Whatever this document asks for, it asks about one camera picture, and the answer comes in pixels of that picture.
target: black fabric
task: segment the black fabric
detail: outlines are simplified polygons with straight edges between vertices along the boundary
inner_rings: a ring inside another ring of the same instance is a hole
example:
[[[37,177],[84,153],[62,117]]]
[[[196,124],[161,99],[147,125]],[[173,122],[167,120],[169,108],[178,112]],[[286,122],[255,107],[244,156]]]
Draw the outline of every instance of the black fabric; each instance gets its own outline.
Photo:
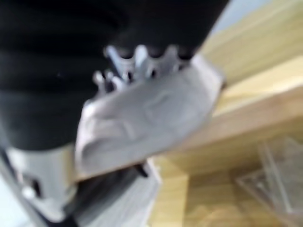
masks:
[[[95,70],[113,44],[177,44],[190,58],[228,0],[0,0],[0,125],[9,145],[73,142]]]

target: transparent plastic packaging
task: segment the transparent plastic packaging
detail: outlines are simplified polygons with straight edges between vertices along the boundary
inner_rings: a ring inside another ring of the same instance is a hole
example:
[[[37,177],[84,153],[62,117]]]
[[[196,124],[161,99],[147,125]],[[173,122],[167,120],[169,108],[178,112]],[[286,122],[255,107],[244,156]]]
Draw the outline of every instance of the transparent plastic packaging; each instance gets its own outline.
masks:
[[[263,170],[239,183],[270,208],[287,226],[303,226],[303,145],[290,137],[263,142]]]

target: gray plastic part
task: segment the gray plastic part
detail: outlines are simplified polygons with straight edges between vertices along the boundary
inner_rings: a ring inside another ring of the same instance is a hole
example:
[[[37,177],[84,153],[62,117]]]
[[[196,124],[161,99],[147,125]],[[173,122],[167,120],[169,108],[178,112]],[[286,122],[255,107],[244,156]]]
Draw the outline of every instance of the gray plastic part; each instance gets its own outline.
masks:
[[[159,154],[209,118],[223,76],[200,55],[190,66],[89,102],[76,143],[79,178],[114,171]]]

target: wooden surface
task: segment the wooden surface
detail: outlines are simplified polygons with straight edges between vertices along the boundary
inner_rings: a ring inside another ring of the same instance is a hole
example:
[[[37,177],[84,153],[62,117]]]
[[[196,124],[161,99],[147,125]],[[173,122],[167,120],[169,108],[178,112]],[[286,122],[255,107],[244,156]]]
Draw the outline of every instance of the wooden surface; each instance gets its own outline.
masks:
[[[302,131],[302,65],[303,57],[297,57],[226,90],[213,119],[169,159],[189,174],[244,166],[258,161],[258,141]]]
[[[213,120],[158,157],[163,188],[150,227],[279,227],[235,179],[260,168],[258,142],[303,141],[302,0],[273,0],[202,53],[227,75]]]
[[[302,54],[302,24],[302,0],[273,0],[211,36],[201,53],[231,85]]]
[[[235,179],[260,167],[259,141],[303,139],[302,66],[297,57],[228,88],[212,121],[158,159],[164,186],[152,227],[280,226]]]

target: light wood panel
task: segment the light wood panel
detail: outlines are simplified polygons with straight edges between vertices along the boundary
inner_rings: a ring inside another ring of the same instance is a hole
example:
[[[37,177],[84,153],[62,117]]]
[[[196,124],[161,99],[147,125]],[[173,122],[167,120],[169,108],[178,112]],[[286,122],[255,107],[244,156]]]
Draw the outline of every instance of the light wood panel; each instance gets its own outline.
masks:
[[[156,160],[163,178],[162,189],[149,219],[152,227],[183,227],[188,174],[164,157]]]
[[[166,184],[157,201],[163,205],[155,208],[162,215],[152,226],[280,226],[234,179],[260,167],[258,141],[303,131],[302,66],[297,57],[226,89],[208,126],[177,146],[178,153],[158,158]]]
[[[303,1],[273,0],[209,37],[201,53],[232,85],[303,53]]]
[[[302,65],[303,57],[297,57],[227,89],[213,119],[168,157],[188,173],[215,171],[255,160],[260,140],[299,131]]]

